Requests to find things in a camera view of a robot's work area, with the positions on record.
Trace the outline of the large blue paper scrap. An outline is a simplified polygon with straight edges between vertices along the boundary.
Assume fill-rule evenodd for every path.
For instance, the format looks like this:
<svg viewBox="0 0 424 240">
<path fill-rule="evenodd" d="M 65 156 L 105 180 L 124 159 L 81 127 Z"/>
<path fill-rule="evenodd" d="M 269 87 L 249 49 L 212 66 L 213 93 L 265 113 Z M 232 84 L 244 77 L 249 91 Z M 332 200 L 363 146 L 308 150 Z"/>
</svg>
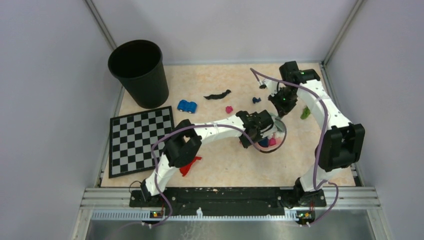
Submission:
<svg viewBox="0 0 424 240">
<path fill-rule="evenodd" d="M 268 148 L 269 147 L 269 139 L 268 138 L 264 138 L 264 139 L 258 141 L 257 144 L 259 146 L 261 146 L 262 148 Z"/>
</svg>

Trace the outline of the green paper scrap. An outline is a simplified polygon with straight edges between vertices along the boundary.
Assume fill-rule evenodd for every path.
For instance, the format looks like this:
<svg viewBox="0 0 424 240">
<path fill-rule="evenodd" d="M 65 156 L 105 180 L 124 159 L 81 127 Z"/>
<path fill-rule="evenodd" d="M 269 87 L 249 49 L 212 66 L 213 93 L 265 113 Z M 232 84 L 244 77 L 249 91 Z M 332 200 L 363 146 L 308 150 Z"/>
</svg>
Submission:
<svg viewBox="0 0 424 240">
<path fill-rule="evenodd" d="M 310 116 L 310 114 L 311 114 L 311 110 L 307 106 L 305 106 L 302 110 L 300 119 L 306 120 Z"/>
</svg>

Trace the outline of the pink plastic dustpan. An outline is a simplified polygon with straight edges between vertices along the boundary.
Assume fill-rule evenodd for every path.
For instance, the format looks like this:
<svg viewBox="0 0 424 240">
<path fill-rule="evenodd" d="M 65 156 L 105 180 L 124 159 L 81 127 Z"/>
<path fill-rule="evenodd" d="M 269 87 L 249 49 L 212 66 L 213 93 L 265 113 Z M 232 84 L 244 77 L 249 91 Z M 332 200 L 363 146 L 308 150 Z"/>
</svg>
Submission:
<svg viewBox="0 0 424 240">
<path fill-rule="evenodd" d="M 270 113 L 270 116 L 273 120 L 272 132 L 257 143 L 259 151 L 264 154 L 277 151 L 285 143 L 288 133 L 287 126 L 280 117 L 274 113 Z"/>
</svg>

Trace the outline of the red paper scrap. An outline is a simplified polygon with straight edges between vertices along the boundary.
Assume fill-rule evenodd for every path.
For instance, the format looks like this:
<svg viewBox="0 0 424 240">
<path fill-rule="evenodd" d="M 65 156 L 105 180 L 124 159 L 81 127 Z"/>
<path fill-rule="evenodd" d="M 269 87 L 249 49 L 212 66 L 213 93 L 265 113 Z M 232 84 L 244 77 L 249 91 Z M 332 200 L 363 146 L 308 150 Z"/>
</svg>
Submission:
<svg viewBox="0 0 424 240">
<path fill-rule="evenodd" d="M 201 161 L 201 160 L 202 160 L 202 157 L 195 156 L 194 159 L 189 164 L 187 164 L 186 166 L 183 166 L 183 167 L 181 167 L 179 169 L 181 175 L 183 177 L 185 177 L 189 173 L 189 171 L 190 171 L 191 167 L 193 166 L 193 164 L 196 163 L 196 162 L 198 162 L 198 161 Z"/>
</svg>

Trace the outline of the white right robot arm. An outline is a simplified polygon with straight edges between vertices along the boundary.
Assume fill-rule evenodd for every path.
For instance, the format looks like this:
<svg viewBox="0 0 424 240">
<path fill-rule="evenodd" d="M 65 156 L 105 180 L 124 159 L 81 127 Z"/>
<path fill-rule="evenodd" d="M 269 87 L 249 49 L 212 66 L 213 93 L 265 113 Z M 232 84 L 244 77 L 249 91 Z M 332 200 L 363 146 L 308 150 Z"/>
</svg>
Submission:
<svg viewBox="0 0 424 240">
<path fill-rule="evenodd" d="M 270 90 L 268 100 L 278 116 L 286 116 L 301 99 L 321 128 L 313 166 L 282 197 L 287 208 L 309 206 L 321 199 L 324 184 L 359 160 L 365 128 L 341 113 L 314 69 L 300 70 L 296 61 L 289 61 L 279 67 L 279 72 L 281 80 L 265 77 L 262 81 Z"/>
</svg>

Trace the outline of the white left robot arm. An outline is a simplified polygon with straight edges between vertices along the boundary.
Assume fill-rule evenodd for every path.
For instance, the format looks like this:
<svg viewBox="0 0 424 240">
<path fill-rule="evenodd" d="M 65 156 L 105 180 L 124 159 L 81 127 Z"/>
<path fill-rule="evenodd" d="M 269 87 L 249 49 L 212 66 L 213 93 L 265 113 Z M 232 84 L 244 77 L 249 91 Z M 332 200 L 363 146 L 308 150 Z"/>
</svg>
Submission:
<svg viewBox="0 0 424 240">
<path fill-rule="evenodd" d="M 281 119 L 267 110 L 248 113 L 238 111 L 221 120 L 206 123 L 181 121 L 174 130 L 151 147 L 156 164 L 154 172 L 141 182 L 141 200 L 149 207 L 160 202 L 160 195 L 177 169 L 190 164 L 199 149 L 226 138 L 238 138 L 247 149 L 277 132 L 286 133 Z"/>
</svg>

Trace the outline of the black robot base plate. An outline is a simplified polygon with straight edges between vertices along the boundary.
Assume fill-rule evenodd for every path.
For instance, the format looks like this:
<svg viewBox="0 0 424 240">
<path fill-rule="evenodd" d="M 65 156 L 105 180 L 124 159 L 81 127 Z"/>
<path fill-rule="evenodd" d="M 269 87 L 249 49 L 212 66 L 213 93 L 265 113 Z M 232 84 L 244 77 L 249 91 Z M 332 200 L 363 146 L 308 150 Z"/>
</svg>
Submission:
<svg viewBox="0 0 424 240">
<path fill-rule="evenodd" d="M 133 190 L 129 206 L 156 208 L 175 217 L 282 216 L 289 209 L 326 207 L 324 191 L 301 192 L 291 187 L 169 187 L 163 195 L 144 197 Z"/>
</svg>

